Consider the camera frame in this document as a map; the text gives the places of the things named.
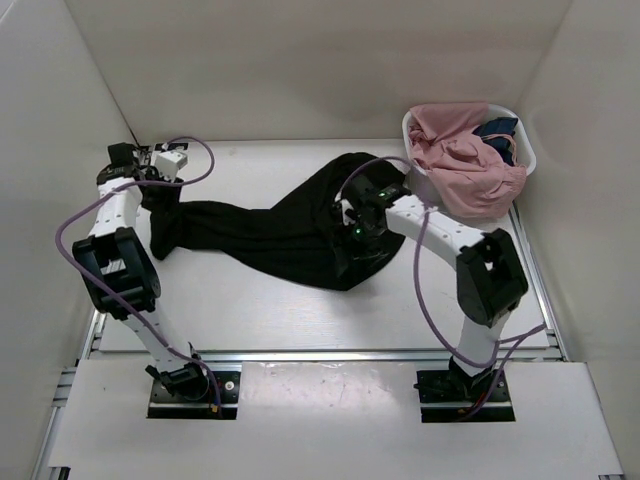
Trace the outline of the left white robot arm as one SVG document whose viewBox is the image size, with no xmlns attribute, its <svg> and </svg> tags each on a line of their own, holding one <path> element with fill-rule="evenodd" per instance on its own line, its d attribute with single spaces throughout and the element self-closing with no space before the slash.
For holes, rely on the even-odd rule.
<svg viewBox="0 0 640 480">
<path fill-rule="evenodd" d="M 88 237 L 72 245 L 72 256 L 101 285 L 84 283 L 96 309 L 136 334 L 153 357 L 147 373 L 186 402 L 212 393 L 210 377 L 192 344 L 171 330 L 159 306 L 158 273 L 135 227 L 139 210 L 165 206 L 179 197 L 179 171 L 188 163 L 180 150 L 144 157 L 133 144 L 107 147 L 109 164 L 96 178 L 99 198 Z"/>
</svg>

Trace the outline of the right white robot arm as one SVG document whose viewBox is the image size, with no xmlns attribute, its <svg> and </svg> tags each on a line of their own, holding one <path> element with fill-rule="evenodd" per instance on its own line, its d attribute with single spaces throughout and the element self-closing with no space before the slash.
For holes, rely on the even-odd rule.
<svg viewBox="0 0 640 480">
<path fill-rule="evenodd" d="M 461 224 L 429 205 L 407 188 L 377 188 L 364 175 L 346 182 L 334 209 L 347 234 L 347 246 L 372 250 L 385 234 L 415 243 L 413 280 L 420 280 L 419 256 L 429 251 L 456 275 L 456 299 L 464 314 L 459 341 L 452 345 L 434 334 L 449 351 L 446 370 L 425 374 L 418 388 L 429 400 L 481 402 L 500 380 L 496 366 L 501 334 L 511 313 L 528 291 L 528 281 L 510 234 L 498 228 L 485 232 Z"/>
</svg>

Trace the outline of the black trousers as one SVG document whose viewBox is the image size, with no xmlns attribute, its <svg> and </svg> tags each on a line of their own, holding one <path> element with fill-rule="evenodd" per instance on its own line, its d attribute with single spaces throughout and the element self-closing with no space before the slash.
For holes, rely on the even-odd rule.
<svg viewBox="0 0 640 480">
<path fill-rule="evenodd" d="M 151 253 L 163 260 L 176 248 L 221 251 L 277 278 L 348 291 L 386 267 L 405 240 L 385 232 L 362 250 L 339 235 L 333 200 L 358 167 L 378 189 L 405 180 L 390 162 L 358 152 L 331 160 L 268 209 L 210 200 L 182 202 L 169 194 L 150 213 Z"/>
</svg>

